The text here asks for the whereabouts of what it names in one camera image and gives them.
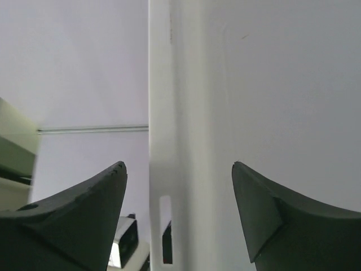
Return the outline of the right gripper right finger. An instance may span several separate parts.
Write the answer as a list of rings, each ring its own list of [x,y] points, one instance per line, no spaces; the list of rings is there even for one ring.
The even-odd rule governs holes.
[[[232,183],[257,270],[360,270],[360,213],[311,199],[242,162]]]

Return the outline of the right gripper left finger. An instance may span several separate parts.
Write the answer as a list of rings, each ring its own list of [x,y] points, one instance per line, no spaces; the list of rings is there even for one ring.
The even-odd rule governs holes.
[[[106,270],[124,200],[118,161],[86,181],[1,212],[1,270]]]

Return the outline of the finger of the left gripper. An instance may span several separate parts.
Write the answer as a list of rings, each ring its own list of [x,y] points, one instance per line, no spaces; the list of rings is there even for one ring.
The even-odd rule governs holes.
[[[162,259],[164,264],[173,263],[173,249],[171,236],[171,221],[169,221],[162,235]]]

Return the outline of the large white plastic container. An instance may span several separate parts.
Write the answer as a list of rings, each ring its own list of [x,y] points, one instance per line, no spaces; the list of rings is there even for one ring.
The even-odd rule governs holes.
[[[257,270],[237,161],[360,213],[359,1],[149,1],[148,18],[152,270]]]

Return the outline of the dark grey plastic tub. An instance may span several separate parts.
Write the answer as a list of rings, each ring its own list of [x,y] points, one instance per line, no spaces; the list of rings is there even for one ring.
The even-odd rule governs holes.
[[[28,203],[40,136],[36,124],[1,99],[1,210]]]

